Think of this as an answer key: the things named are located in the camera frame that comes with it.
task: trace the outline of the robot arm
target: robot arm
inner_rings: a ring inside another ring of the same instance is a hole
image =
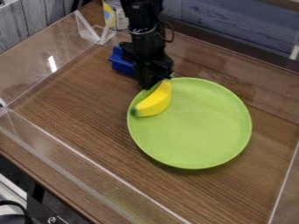
[[[165,53],[165,23],[159,20],[163,0],[122,0],[133,43],[123,42],[123,58],[134,63],[141,86],[150,89],[162,79],[171,79],[174,61]]]

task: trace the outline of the banana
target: banana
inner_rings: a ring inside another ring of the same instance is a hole
[[[173,99],[173,83],[162,80],[157,90],[131,109],[134,116],[155,116],[166,111]]]

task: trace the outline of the blue object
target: blue object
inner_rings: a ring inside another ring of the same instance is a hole
[[[123,48],[119,45],[114,46],[114,54],[109,58],[113,62],[113,68],[123,74],[135,74],[134,64],[122,58]]]

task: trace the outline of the green plate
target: green plate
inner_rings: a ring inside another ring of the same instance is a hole
[[[130,109],[154,92],[142,91]],[[173,79],[169,109],[149,117],[127,113],[135,143],[162,163],[203,169],[229,162],[246,148],[252,118],[237,95],[220,84],[194,78]]]

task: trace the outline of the wooden table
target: wooden table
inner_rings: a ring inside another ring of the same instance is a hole
[[[93,25],[103,24],[95,3],[82,12]],[[39,34],[34,38],[39,48]],[[17,127],[39,153],[0,135],[3,155],[95,223],[268,223],[298,143],[298,73],[177,34],[167,47],[175,72],[232,89],[254,122],[233,161],[185,171],[155,162],[129,134],[127,108],[141,87],[111,69],[111,47],[122,40],[130,40],[126,32],[94,45],[14,102],[10,108],[41,128]]]

